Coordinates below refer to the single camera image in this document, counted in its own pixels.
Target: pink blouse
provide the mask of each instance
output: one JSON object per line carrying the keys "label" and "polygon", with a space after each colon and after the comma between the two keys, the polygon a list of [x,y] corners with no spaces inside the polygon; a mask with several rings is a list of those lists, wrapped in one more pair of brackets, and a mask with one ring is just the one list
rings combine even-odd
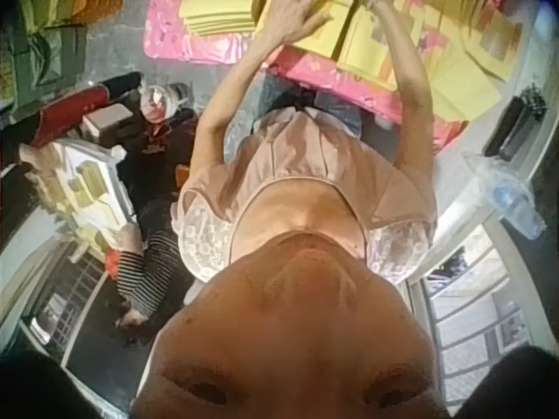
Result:
{"label": "pink blouse", "polygon": [[365,263],[394,285],[429,250],[437,219],[431,179],[410,166],[395,168],[330,115],[289,109],[246,138],[235,161],[184,184],[171,215],[186,267],[208,282],[229,265],[246,209],[263,188],[286,179],[336,188],[362,228]]}

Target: striped sleeve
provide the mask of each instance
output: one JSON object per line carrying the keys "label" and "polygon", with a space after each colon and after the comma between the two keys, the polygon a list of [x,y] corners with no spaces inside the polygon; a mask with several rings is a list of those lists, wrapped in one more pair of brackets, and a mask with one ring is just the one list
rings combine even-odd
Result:
{"label": "striped sleeve", "polygon": [[146,317],[163,302],[176,265],[181,263],[177,247],[176,240],[156,233],[149,239],[144,257],[126,252],[122,269],[119,266],[119,282],[124,279],[119,292]]}

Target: pink tablecloth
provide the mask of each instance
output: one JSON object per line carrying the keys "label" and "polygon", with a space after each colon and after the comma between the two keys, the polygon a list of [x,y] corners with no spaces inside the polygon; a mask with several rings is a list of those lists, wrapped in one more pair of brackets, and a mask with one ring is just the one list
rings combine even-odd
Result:
{"label": "pink tablecloth", "polygon": [[[179,59],[205,64],[234,64],[250,43],[239,34],[200,38],[189,33],[178,17],[181,0],[150,0],[144,35],[144,51],[151,58]],[[424,33],[421,48],[446,42],[436,33]],[[338,70],[329,59],[294,48],[285,48],[269,63],[269,71],[310,86],[328,89],[362,108],[379,113],[399,124],[402,104],[397,93],[371,87],[371,84]],[[462,130],[461,122],[435,120],[438,149],[450,143]]]}

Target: plastic bag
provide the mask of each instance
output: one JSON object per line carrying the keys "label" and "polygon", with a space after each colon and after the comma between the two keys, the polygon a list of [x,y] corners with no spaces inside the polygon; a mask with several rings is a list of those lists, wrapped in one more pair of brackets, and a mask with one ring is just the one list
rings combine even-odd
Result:
{"label": "plastic bag", "polygon": [[510,166],[499,158],[464,153],[468,168],[476,174],[481,194],[515,229],[529,240],[537,239],[546,224],[535,210],[534,193]]}

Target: white lace trim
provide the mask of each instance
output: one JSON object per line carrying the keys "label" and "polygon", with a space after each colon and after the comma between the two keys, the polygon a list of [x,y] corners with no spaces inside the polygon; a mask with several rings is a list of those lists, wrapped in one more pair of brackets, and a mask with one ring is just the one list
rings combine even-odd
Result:
{"label": "white lace trim", "polygon": [[197,196],[183,219],[178,244],[189,271],[208,282],[227,266],[227,246],[232,224],[215,216],[201,196]]}
{"label": "white lace trim", "polygon": [[[179,235],[183,262],[196,278],[209,282],[228,265],[232,224],[215,216],[201,196],[187,210]],[[367,266],[397,285],[419,266],[429,250],[425,223],[400,223],[367,232]]]}

